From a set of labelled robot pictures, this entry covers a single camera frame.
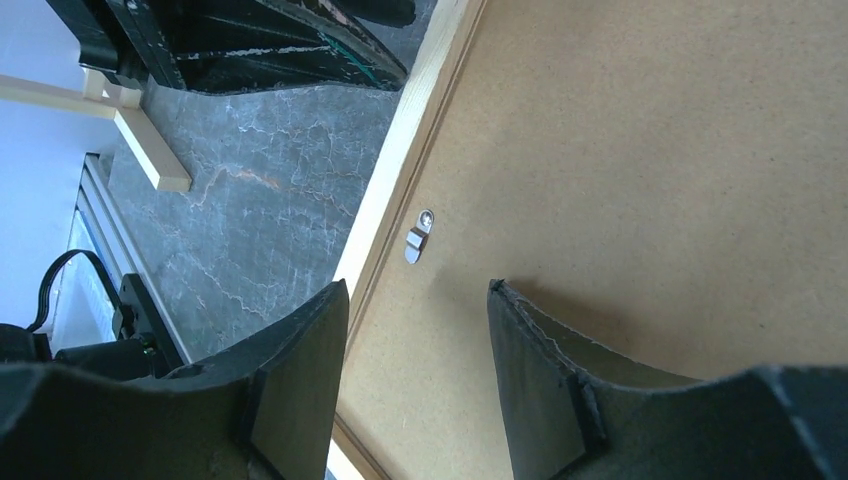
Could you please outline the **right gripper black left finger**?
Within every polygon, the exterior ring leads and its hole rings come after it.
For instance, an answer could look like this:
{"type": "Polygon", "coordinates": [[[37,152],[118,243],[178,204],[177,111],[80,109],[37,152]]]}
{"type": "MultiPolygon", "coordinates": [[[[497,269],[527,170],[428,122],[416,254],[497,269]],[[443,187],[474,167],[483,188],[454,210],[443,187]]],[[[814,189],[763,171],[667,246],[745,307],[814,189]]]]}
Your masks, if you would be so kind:
{"type": "Polygon", "coordinates": [[[168,375],[1,369],[5,479],[321,479],[349,318],[335,281],[285,318],[168,375]]]}

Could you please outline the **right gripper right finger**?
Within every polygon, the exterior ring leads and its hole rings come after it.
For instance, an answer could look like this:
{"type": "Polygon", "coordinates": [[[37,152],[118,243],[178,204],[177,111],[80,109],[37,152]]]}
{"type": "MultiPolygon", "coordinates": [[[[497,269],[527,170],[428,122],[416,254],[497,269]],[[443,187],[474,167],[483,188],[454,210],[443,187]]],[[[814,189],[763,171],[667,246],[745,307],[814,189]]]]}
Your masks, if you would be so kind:
{"type": "Polygon", "coordinates": [[[695,380],[622,355],[503,280],[487,315],[517,479],[843,479],[845,366],[695,380]]]}

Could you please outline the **brown hardboard backing board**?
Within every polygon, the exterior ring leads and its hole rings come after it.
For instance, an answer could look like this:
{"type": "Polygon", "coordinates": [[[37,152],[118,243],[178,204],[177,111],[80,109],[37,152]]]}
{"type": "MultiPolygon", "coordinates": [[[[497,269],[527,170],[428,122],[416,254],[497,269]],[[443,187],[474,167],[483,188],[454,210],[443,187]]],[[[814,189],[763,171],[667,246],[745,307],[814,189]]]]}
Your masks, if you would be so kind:
{"type": "Polygon", "coordinates": [[[847,360],[847,5],[490,1],[409,209],[416,479],[508,479],[486,291],[654,367],[847,360]]]}

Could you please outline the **light wooden picture frame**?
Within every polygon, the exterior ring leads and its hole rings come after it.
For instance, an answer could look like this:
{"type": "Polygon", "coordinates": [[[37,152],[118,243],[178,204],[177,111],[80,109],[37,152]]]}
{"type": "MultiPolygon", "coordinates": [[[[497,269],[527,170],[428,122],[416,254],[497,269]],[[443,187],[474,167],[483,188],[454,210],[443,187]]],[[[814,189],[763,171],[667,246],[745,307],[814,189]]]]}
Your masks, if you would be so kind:
{"type": "Polygon", "coordinates": [[[407,83],[335,275],[350,291],[350,317],[328,471],[338,479],[416,479],[432,460],[413,360],[433,337],[424,321],[423,282],[404,258],[421,208],[409,204],[425,168],[485,9],[482,1],[440,1],[407,83]]]}

